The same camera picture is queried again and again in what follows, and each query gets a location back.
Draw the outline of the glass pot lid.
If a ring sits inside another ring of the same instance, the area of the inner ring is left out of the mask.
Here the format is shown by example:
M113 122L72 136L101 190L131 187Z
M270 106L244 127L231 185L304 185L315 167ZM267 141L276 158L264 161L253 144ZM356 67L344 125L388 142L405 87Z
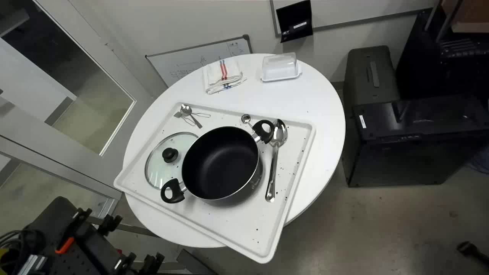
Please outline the glass pot lid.
M163 138L145 161L145 180L160 190L171 179L182 179L186 151L197 141L189 132L179 132Z

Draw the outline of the black cooking pot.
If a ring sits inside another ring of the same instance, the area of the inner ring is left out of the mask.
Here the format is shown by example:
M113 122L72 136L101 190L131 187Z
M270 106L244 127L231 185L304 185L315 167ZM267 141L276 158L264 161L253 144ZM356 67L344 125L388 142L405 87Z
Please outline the black cooking pot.
M182 179L166 180L160 188L165 203L180 203L189 193L205 202L241 197L263 176L258 144L269 144L275 125L260 119L252 133L238 127L217 127L200 136L186 151Z

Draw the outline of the small metal measuring spoon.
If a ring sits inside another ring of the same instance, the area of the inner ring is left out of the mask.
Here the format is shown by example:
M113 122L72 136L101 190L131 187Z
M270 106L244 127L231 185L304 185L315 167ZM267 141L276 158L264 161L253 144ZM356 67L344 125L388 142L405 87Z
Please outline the small metal measuring spoon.
M246 124L249 129L253 127L253 124L250 122L250 115L241 115L241 122Z

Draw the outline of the large metal serving spoon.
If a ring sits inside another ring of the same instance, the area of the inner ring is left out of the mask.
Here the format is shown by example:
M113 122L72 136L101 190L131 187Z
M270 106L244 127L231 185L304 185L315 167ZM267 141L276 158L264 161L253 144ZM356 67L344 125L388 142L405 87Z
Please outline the large metal serving spoon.
M278 153L279 153L279 147L284 145L286 141L287 141L287 127L281 119L278 119L275 124L273 138L270 141L272 159L270 159L269 180L267 180L266 194L264 194L264 199L267 202L272 202L275 199L275 177L276 177L276 167L278 167Z

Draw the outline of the round white table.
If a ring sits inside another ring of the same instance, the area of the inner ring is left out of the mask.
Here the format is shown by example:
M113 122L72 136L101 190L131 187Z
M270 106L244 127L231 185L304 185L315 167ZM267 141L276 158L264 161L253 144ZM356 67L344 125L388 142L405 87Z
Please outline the round white table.
M238 55L246 81L231 90L208 95L203 89L203 70L183 77L142 115L125 148L124 167L142 148L146 132L157 129L157 121L177 103L224 107L272 118L305 119L316 129L312 151L305 162L287 225L302 216L328 185L341 161L345 141L345 116L341 98L331 83L313 66L298 61L302 75L296 80L261 83L258 75L264 54Z

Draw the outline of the black paper shredder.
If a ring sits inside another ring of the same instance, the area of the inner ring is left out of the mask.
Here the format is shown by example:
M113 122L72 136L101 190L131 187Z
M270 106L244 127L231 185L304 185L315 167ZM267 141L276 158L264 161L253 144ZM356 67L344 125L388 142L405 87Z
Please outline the black paper shredder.
M348 52L344 96L351 188L440 185L487 142L480 100L402 98L385 46Z

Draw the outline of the black shelf unit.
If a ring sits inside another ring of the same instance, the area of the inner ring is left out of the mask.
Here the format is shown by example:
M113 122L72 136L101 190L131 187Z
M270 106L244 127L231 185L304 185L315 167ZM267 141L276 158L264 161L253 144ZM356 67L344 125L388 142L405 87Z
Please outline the black shelf unit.
M431 11L415 17L396 69L402 98L458 93L489 98L487 35L451 29L461 6L469 2L435 0Z

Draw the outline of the black equipment cart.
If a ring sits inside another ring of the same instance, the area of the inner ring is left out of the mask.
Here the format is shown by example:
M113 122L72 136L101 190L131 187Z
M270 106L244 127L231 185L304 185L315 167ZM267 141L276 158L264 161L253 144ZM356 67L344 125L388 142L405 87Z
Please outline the black equipment cart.
M162 254L136 263L107 237L120 216L90 220L91 210L75 208L56 197L30 225L1 237L1 275L157 275Z

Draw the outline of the whiteboard leaning on wall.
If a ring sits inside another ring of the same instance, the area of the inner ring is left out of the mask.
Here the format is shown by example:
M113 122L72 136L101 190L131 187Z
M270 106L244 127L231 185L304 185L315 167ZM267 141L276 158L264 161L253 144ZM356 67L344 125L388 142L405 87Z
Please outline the whiteboard leaning on wall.
M250 54L247 35L146 55L148 63L166 86L223 58Z

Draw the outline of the black wall mounted holder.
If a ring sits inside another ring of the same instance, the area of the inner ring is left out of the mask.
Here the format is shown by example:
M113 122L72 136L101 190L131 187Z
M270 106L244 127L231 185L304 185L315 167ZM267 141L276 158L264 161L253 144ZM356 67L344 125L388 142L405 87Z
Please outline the black wall mounted holder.
M281 41L304 38L313 34L310 0L299 0L276 11Z

